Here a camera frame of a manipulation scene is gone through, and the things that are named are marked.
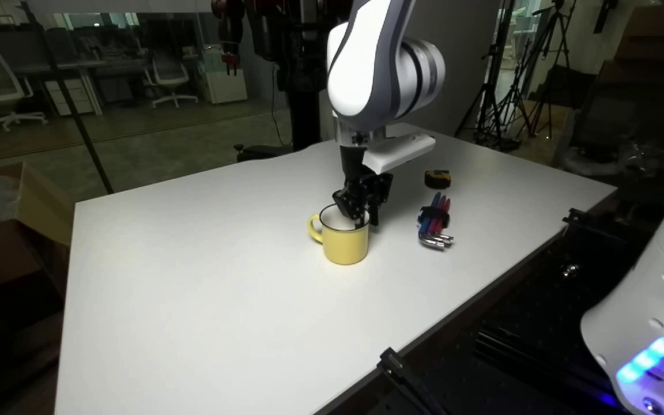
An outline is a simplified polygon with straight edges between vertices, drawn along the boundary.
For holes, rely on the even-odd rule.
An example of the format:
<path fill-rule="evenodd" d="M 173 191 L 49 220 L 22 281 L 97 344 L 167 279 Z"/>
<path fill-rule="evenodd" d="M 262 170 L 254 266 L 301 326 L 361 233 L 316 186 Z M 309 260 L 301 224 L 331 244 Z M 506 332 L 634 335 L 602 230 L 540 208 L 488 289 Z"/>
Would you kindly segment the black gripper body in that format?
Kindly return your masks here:
<path fill-rule="evenodd" d="M 392 189 L 390 174 L 374 174 L 361 165 L 364 148 L 343 148 L 343 196 L 359 204 L 385 204 Z"/>

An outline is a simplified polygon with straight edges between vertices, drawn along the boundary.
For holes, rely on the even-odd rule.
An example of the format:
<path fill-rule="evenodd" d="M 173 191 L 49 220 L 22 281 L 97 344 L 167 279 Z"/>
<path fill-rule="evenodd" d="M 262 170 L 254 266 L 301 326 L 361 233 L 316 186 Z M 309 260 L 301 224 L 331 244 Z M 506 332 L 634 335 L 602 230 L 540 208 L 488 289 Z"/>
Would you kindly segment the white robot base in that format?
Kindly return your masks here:
<path fill-rule="evenodd" d="M 636 415 L 664 415 L 664 221 L 626 276 L 580 317 L 580 337 Z"/>

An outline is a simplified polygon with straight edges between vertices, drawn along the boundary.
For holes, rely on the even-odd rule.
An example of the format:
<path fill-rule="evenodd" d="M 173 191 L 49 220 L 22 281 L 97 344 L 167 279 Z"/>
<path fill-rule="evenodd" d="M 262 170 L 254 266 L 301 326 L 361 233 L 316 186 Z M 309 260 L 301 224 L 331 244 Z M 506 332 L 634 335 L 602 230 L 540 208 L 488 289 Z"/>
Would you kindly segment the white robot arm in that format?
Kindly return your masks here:
<path fill-rule="evenodd" d="M 429 133 L 385 133 L 429 106 L 445 84 L 443 54 L 406 37 L 415 2 L 353 0 L 349 16 L 328 35 L 328 100 L 343 168 L 331 200 L 353 226 L 376 226 L 392 170 L 436 146 Z"/>

